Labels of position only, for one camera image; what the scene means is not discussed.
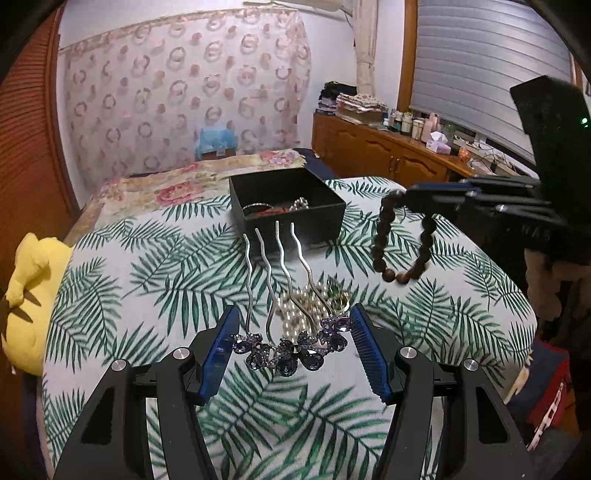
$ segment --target yellow plush toy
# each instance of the yellow plush toy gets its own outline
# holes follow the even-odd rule
[[[43,373],[47,331],[57,289],[72,248],[57,238],[26,234],[17,248],[14,272],[0,310],[2,349],[13,366]]]

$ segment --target black box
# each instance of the black box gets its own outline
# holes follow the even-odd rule
[[[279,220],[280,238],[285,250],[296,247],[291,239],[291,222],[294,222],[295,234],[304,248],[334,240],[340,234],[346,203],[305,168],[234,175],[229,180],[232,214],[236,227],[241,235],[248,235],[254,255],[261,251],[255,228],[261,233],[266,252],[279,250],[275,240],[276,220]],[[253,203],[289,207],[300,197],[308,201],[308,209],[248,219],[245,219],[242,210]]]

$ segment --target window blind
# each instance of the window blind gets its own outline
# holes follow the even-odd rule
[[[412,109],[438,113],[534,162],[509,88],[540,75],[570,81],[570,56],[532,8],[419,0]]]

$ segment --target silver bolt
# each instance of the silver bolt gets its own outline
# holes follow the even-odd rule
[[[177,348],[173,353],[173,357],[175,357],[177,360],[184,360],[189,356],[190,353],[191,352],[189,352],[188,348]]]
[[[111,364],[111,370],[114,372],[121,372],[125,368],[126,365],[127,365],[127,362],[125,360],[115,360]]]
[[[411,346],[403,346],[400,349],[400,355],[404,358],[415,358],[417,356],[417,351]]]
[[[478,370],[478,362],[472,358],[464,360],[464,368],[470,372],[475,372]]]

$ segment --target table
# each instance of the table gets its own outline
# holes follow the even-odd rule
[[[380,199],[397,184],[377,177],[329,180],[347,202],[339,239],[305,253],[315,279],[336,276],[380,325],[439,361],[477,359],[503,395],[530,351],[535,316],[513,282],[451,223],[438,219],[430,268],[407,286],[386,284],[371,267]],[[400,270],[414,261],[421,216],[399,210],[385,259]],[[215,324],[227,304],[244,314],[244,245],[229,197],[173,206],[121,220],[80,240],[62,281],[47,341],[43,404],[54,465],[85,400],[116,358],[154,362],[196,331]],[[286,280],[272,257],[277,292]],[[306,272],[289,257],[294,284]],[[254,268],[253,332],[262,331],[268,293]],[[281,322],[273,335],[281,335]],[[198,410],[219,478],[370,478],[395,407],[374,396],[355,344],[326,357],[317,372],[291,378],[251,372],[233,355],[219,394]],[[156,478],[166,478],[155,400],[148,433]],[[435,476],[443,421],[433,406],[424,478]]]

